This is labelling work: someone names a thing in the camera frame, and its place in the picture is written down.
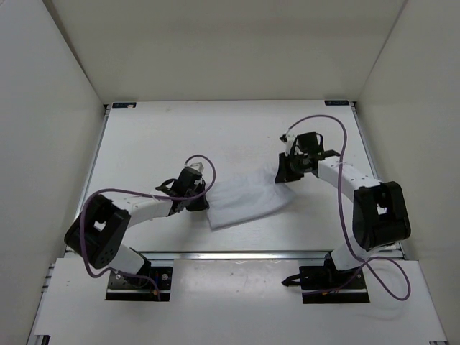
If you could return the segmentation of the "white skirt cloth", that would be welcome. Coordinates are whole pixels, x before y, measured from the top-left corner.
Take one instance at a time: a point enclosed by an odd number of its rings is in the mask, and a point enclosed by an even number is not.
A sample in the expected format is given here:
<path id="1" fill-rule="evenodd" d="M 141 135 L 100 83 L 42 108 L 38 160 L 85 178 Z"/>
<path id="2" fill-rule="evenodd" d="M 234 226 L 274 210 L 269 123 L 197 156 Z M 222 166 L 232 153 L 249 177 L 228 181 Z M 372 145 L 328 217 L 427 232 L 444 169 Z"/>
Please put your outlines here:
<path id="1" fill-rule="evenodd" d="M 236 175 L 213 185 L 206 194 L 207 219 L 213 230 L 225 229 L 269 216 L 289 205 L 296 193 L 275 183 L 273 165 Z"/>

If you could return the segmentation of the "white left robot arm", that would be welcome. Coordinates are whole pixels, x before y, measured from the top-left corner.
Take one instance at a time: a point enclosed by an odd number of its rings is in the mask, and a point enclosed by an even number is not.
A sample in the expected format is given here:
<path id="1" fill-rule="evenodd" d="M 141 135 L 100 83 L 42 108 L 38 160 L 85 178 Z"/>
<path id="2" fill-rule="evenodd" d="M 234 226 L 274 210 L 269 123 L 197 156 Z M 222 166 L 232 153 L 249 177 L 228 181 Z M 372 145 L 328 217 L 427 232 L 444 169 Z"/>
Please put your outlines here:
<path id="1" fill-rule="evenodd" d="M 98 190 L 84 203 L 64 242 L 80 255 L 92 278 L 113 272 L 136 288 L 156 290 L 149 260 L 122 244 L 125 233 L 140 223 L 166 218 L 184 209 L 190 212 L 208 209 L 206 194 L 210 189 L 200 178 L 183 193 L 166 185 L 157 187 L 160 195 L 116 188 Z"/>

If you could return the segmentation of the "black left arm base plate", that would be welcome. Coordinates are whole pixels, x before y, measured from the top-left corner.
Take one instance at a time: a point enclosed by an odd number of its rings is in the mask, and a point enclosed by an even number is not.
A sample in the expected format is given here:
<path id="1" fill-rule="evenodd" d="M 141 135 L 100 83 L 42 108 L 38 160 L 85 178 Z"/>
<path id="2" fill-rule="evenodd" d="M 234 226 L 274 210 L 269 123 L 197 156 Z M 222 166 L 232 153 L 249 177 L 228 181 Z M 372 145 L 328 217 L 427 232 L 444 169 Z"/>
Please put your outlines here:
<path id="1" fill-rule="evenodd" d="M 123 302 L 169 302 L 173 267 L 153 264 L 148 276 L 155 281 L 158 290 L 149 280 L 125 277 L 118 272 L 112 272 L 109 275 L 105 299 Z"/>

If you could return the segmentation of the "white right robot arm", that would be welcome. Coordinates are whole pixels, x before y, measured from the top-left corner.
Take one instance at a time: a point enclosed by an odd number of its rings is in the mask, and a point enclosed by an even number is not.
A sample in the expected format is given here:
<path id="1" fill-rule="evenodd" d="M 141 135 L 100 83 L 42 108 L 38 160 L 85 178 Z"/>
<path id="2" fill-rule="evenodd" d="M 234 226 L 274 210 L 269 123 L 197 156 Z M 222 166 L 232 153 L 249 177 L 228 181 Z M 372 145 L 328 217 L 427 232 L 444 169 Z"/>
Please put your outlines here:
<path id="1" fill-rule="evenodd" d="M 314 155 L 279 154 L 276 183 L 295 182 L 307 173 L 337 189 L 342 225 L 343 197 L 353 203 L 352 234 L 344 231 L 344 244 L 325 257 L 322 278 L 329 287 L 340 287 L 373 252 L 410 237 L 410 220 L 400 184 L 384 183 L 360 172 L 334 150 Z"/>

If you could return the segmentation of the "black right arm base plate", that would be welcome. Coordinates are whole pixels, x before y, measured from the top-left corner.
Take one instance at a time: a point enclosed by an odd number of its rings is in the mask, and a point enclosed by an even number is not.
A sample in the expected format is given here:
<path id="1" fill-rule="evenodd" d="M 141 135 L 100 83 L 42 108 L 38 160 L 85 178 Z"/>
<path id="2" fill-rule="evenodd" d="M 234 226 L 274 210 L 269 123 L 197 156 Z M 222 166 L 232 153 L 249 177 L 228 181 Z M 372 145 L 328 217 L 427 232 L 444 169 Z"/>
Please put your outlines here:
<path id="1" fill-rule="evenodd" d="M 281 282 L 300 287 L 303 304 L 365 304 L 369 294 L 364 275 L 358 269 L 338 271 L 331 260 L 322 266 L 300 266 L 296 275 Z"/>

